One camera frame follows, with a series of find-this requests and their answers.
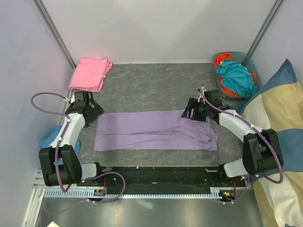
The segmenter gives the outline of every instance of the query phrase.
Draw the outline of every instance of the blue cloth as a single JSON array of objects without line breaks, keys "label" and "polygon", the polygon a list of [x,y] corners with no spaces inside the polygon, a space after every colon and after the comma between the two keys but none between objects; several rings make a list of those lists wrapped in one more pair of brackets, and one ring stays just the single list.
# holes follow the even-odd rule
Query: blue cloth
[{"label": "blue cloth", "polygon": [[269,81],[262,87],[260,88],[256,94],[254,94],[253,97],[251,97],[251,99],[241,108],[236,109],[236,111],[239,114],[242,114],[245,107],[252,101],[254,100],[258,95],[274,88],[274,87],[278,87],[280,85],[284,85],[284,84],[294,84],[298,82],[297,76],[294,72],[294,68],[293,65],[291,64],[291,62],[286,59],[285,62],[281,65],[281,67],[279,68],[278,72],[276,72],[270,79]]},{"label": "blue cloth", "polygon": [[231,59],[223,60],[222,64],[218,65],[217,74],[223,78],[221,85],[239,96],[253,95],[258,89],[246,68]]},{"label": "blue cloth", "polygon": [[[55,126],[53,128],[51,134],[49,134],[49,136],[47,138],[43,139],[40,142],[41,148],[48,148],[49,145],[51,145],[51,143],[56,139],[56,137],[59,134],[61,128],[62,128],[62,125]],[[75,147],[74,147],[74,151],[76,153],[76,156],[78,156],[79,155],[79,151],[80,151],[80,140],[79,139],[76,141],[76,144],[75,144]],[[58,160],[58,164],[59,165],[63,165],[63,161],[62,160]]]}]

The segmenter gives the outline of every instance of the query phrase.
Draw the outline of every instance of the purple cloth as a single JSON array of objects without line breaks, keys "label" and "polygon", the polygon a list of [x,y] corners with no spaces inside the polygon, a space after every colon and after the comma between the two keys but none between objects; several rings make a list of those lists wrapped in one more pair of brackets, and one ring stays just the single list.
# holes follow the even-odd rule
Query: purple cloth
[{"label": "purple cloth", "polygon": [[181,118],[183,110],[106,113],[98,118],[95,151],[116,149],[217,150],[209,122]]}]

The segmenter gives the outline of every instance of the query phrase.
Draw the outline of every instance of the striped cushion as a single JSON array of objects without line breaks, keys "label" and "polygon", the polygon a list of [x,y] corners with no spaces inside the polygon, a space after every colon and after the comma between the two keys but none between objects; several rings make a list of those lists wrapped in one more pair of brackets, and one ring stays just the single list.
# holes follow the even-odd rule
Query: striped cushion
[{"label": "striped cushion", "polygon": [[[303,94],[288,59],[239,113],[277,132],[284,159],[281,184],[264,178],[254,182],[263,225],[303,226]],[[278,180],[279,174],[270,177]]]}]

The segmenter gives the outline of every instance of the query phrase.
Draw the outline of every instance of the fabric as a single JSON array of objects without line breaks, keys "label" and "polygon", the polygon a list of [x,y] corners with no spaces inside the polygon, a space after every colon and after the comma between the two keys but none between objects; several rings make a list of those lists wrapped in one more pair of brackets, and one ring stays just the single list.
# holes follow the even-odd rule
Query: fabric
[{"label": "fabric", "polygon": [[217,150],[209,122],[183,119],[183,110],[106,113],[98,118],[95,151],[115,149]]},{"label": "fabric", "polygon": [[[256,74],[255,74],[255,73],[252,73],[251,76],[252,76],[252,81],[253,81],[254,84],[255,84],[255,83],[256,83]],[[220,83],[220,85],[221,85],[221,89],[222,89],[222,91],[224,91],[224,93],[226,93],[226,94],[228,94],[228,95],[231,95],[231,96],[238,96],[237,93],[230,91],[229,89],[227,89],[226,87],[224,87],[224,86],[221,84],[221,83],[222,83],[222,80],[223,80],[222,77],[218,77],[218,80],[219,80],[219,83]]]},{"label": "fabric", "polygon": [[[61,128],[62,128],[62,125],[55,126],[53,128],[53,130],[51,131],[51,133],[49,134],[49,136],[47,138],[43,139],[40,142],[41,148],[48,148],[51,145],[51,143],[56,139],[56,137],[59,134]],[[80,151],[80,140],[79,139],[76,141],[76,144],[75,144],[75,147],[74,147],[74,151],[75,151],[75,154],[78,156],[79,155],[79,151]],[[62,162],[61,159],[58,160],[58,164],[59,165],[63,165],[63,162]]]},{"label": "fabric", "polygon": [[216,59],[214,60],[214,66],[216,67],[216,69],[218,69],[218,65],[220,65],[221,62],[226,59],[231,59],[233,61],[230,53],[223,53],[216,57]]},{"label": "fabric", "polygon": [[[274,184],[265,178],[254,182],[264,227],[302,227],[303,93],[288,59],[238,113],[256,126],[275,130],[282,151],[283,182]],[[277,171],[267,175],[279,178]]]},{"label": "fabric", "polygon": [[221,85],[239,96],[253,95],[258,89],[246,68],[231,59],[223,60],[216,72],[223,78]]},{"label": "fabric", "polygon": [[69,89],[99,92],[105,74],[112,68],[109,60],[81,58],[69,85]]}]

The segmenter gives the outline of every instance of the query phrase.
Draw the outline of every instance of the pink towel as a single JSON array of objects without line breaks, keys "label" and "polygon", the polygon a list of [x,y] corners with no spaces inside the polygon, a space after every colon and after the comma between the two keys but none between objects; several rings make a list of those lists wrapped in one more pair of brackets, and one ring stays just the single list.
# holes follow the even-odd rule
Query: pink towel
[{"label": "pink towel", "polygon": [[111,68],[112,62],[109,60],[81,58],[68,88],[99,92],[103,86],[103,78]]}]

